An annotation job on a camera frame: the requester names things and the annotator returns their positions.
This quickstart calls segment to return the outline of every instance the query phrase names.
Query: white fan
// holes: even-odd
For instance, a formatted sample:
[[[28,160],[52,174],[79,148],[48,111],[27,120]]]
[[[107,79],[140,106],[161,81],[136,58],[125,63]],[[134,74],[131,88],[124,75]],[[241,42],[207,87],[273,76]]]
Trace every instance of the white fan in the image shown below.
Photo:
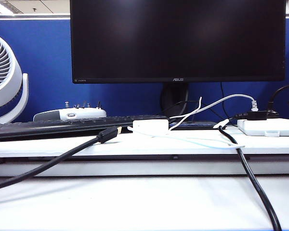
[[[0,116],[0,124],[13,121],[28,102],[28,74],[22,75],[10,46],[0,38],[0,107],[10,102],[23,87],[22,96],[14,109]]]

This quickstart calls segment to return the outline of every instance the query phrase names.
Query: white desk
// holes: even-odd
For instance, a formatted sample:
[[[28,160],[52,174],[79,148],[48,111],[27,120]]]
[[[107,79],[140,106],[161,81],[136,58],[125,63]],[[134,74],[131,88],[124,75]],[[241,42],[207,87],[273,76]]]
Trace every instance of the white desk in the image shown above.
[[[247,137],[236,128],[228,130],[246,154],[289,154],[289,137]],[[224,139],[217,131],[174,131],[178,136]],[[0,143],[0,157],[56,156],[89,140],[56,140]],[[235,154],[235,150],[214,150],[168,139],[136,139],[122,134],[106,144],[89,147],[77,155],[150,155],[150,154]],[[231,161],[112,161],[85,164],[63,163],[46,175],[85,175],[92,166],[93,175],[155,175],[195,173],[195,167],[215,163],[216,169],[231,168]],[[289,172],[289,160],[269,163],[251,161],[257,171],[272,165]],[[39,163],[0,165],[0,172],[14,174]],[[236,163],[236,168],[243,168]],[[289,230],[289,176],[261,176],[283,229]],[[247,177],[61,177],[34,178],[0,189],[0,230],[270,230],[266,211]]]
[[[258,177],[289,230],[289,177]],[[246,177],[34,178],[0,189],[0,230],[272,230]]]

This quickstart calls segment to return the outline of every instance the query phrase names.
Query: monitor screen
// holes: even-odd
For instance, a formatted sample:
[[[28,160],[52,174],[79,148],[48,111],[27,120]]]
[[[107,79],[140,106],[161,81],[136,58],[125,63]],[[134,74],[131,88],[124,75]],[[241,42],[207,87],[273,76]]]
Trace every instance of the monitor screen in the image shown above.
[[[286,0],[71,0],[74,83],[273,81]]]

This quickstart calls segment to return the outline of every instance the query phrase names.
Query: ceiling light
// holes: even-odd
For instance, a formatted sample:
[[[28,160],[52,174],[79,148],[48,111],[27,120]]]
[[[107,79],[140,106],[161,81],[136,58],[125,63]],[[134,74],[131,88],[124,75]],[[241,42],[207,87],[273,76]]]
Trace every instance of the ceiling light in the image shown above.
[[[10,11],[5,6],[2,6],[1,4],[0,4],[0,13],[3,15],[14,15],[12,11]]]

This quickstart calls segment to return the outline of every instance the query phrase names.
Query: blue partition wall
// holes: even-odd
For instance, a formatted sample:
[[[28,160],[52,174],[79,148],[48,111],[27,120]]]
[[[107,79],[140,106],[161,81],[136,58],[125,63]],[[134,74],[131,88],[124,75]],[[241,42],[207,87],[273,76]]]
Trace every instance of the blue partition wall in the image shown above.
[[[286,20],[286,79],[279,82],[225,82],[226,95],[249,94],[265,109],[270,95],[289,84],[289,19]],[[64,108],[64,102],[96,105],[102,102],[109,116],[156,114],[160,111],[162,84],[84,84],[72,83],[69,20],[0,20],[0,37],[13,49],[23,72],[29,74],[29,100],[16,121],[31,121],[38,112]],[[203,97],[204,103],[220,99],[220,83],[191,83],[190,100]],[[289,118],[289,90],[276,99],[276,110]],[[247,99],[225,102],[229,115],[250,109]],[[213,108],[225,117],[221,105]],[[199,120],[218,121],[210,111],[195,116]]]

